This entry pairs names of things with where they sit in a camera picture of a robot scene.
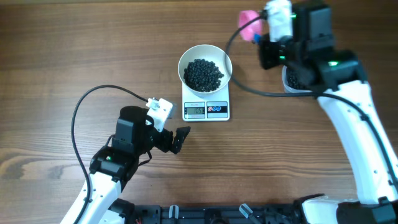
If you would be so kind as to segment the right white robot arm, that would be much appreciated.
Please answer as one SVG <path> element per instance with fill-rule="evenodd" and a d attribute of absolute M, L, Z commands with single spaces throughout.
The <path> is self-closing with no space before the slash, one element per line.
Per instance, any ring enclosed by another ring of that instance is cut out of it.
<path fill-rule="evenodd" d="M 270 67 L 285 65 L 331 119 L 353 170 L 355 200 L 324 195 L 304 200 L 308 223 L 396 223 L 397 157 L 373 105 L 364 68 L 336 50 L 331 9 L 321 1 L 269 1 L 265 6 Z"/>

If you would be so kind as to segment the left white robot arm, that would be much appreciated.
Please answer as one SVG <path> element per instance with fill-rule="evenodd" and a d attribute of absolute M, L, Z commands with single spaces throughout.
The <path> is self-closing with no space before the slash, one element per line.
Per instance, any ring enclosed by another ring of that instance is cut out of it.
<path fill-rule="evenodd" d="M 138 106 L 120 110 L 115 134 L 92 157 L 88 180 L 62 223 L 139 223 L 135 205 L 119 196 L 143 164 L 140 156 L 153 148 L 178 154 L 190 132 L 188 126 L 175 132 L 158 126 L 158 114 Z"/>

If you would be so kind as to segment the pink scoop blue handle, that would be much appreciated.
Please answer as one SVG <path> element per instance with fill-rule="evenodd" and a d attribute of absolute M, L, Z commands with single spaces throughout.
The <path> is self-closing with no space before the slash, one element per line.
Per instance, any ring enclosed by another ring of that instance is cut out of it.
<path fill-rule="evenodd" d="M 241 11 L 238 27 L 242 28 L 239 34 L 243 40 L 258 44 L 262 35 L 262 13 L 253 10 Z"/>

